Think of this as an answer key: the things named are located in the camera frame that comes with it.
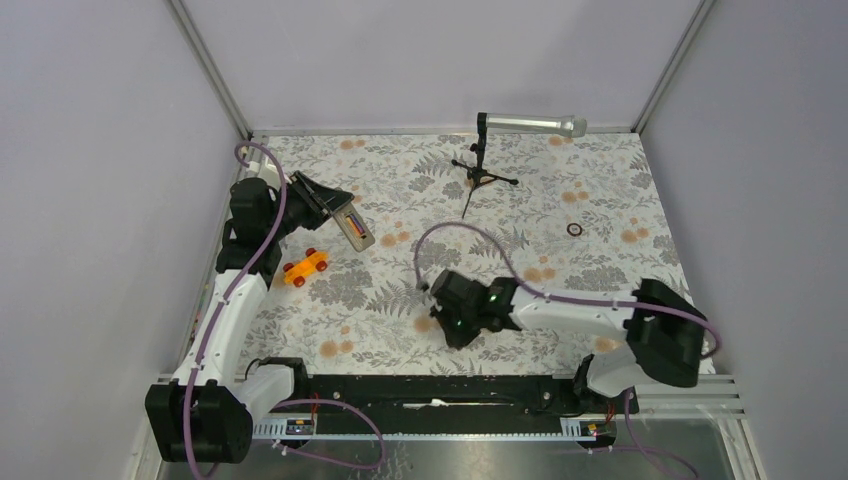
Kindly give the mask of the orange battery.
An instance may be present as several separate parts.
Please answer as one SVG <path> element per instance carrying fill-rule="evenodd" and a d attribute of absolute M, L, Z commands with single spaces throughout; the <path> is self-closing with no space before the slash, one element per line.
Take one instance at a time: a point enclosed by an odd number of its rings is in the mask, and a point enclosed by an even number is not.
<path fill-rule="evenodd" d="M 367 230 L 365 229 L 364 224 L 359 219 L 359 217 L 355 213 L 350 213 L 346 216 L 348 222 L 351 225 L 351 228 L 355 231 L 356 235 L 360 238 L 367 237 Z"/>

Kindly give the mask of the beige remote control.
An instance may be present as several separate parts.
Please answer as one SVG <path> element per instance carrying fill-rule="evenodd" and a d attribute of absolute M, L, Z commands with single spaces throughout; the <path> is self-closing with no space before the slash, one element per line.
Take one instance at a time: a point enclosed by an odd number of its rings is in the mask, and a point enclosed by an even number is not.
<path fill-rule="evenodd" d="M 356 252 L 361 253 L 375 243 L 375 237 L 365 219 L 352 203 L 336 211 L 333 219 Z"/>

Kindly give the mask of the blue battery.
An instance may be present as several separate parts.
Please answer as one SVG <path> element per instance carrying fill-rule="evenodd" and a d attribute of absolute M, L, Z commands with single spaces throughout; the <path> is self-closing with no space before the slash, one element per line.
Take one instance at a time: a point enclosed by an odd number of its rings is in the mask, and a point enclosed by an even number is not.
<path fill-rule="evenodd" d="M 366 232 L 363 228 L 363 225 L 355 214 L 346 214 L 344 218 L 347 224 L 349 225 L 352 234 L 356 238 L 362 239 L 366 236 Z"/>

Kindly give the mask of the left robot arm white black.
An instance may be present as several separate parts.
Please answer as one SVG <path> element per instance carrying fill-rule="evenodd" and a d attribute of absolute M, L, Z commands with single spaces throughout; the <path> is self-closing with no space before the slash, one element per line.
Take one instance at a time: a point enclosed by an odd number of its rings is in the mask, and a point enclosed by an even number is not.
<path fill-rule="evenodd" d="M 238 357 L 277 273 L 282 239 L 320 228 L 353 198 L 300 171 L 278 188 L 259 177 L 231 186 L 208 310 L 181 365 L 167 383 L 152 385 L 144 402 L 164 461 L 239 463 L 255 423 L 277 403 L 288 411 L 307 404 L 311 387 L 292 367 L 261 366 L 239 383 Z"/>

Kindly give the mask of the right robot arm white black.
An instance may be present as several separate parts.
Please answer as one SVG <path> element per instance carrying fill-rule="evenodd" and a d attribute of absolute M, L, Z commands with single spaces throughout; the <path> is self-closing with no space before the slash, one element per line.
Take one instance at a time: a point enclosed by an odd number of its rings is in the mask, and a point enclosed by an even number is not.
<path fill-rule="evenodd" d="M 578 367 L 573 396 L 589 412 L 637 385 L 693 388 L 699 380 L 706 318 L 659 280 L 643 279 L 631 292 L 544 292 L 514 277 L 483 284 L 445 270 L 428 292 L 430 315 L 452 349 L 468 346 L 484 330 L 565 329 L 621 342 Z"/>

